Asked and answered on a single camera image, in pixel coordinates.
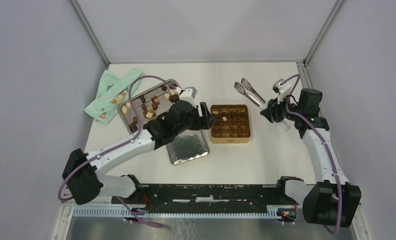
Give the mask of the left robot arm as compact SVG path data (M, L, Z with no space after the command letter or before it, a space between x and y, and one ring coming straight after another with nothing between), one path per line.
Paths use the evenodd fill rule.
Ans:
M58 198L65 200L62 190L68 187L70 198L78 205L87 204L99 195L122 197L136 204L142 199L143 191L133 179L128 175L111 176L107 173L134 157L173 142L184 131L210 129L215 122L205 102L193 106L179 100L168 111L140 126L122 141L92 152L83 152L78 148L69 155Z

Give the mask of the steel tray with rack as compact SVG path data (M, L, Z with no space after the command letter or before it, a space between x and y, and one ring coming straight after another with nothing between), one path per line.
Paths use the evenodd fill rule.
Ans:
M144 90L128 98L118 105L118 113L123 121L128 133L132 134L138 130L138 121L142 125L156 118L158 115L168 111L174 104L170 99L172 94L180 94L179 90L173 90L170 87L163 86L159 83L147 90Z

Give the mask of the metal serving tongs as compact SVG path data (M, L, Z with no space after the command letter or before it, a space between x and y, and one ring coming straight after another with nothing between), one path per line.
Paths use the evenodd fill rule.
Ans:
M254 103L260 110L264 109L267 101L254 89L254 87L245 78L241 79L241 82L235 82L234 88L243 96L248 98L252 103ZM277 123L284 130L289 130L291 128L285 120Z

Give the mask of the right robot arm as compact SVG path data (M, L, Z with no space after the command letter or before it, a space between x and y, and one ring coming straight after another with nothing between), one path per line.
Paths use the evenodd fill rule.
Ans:
M347 228L351 225L361 199L361 190L351 185L341 170L331 144L328 122L319 115L322 92L303 88L297 103L288 91L275 87L277 98L260 111L270 123L292 121L303 141L315 174L309 187L301 178L281 176L277 181L275 199L281 204L291 200L302 206L307 223Z

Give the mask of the gold chocolate box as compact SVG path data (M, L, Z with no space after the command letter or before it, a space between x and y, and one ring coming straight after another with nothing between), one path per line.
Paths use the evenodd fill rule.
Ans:
M248 107L244 104L215 104L211 113L216 122L211 127L214 144L246 144L251 138L251 121Z

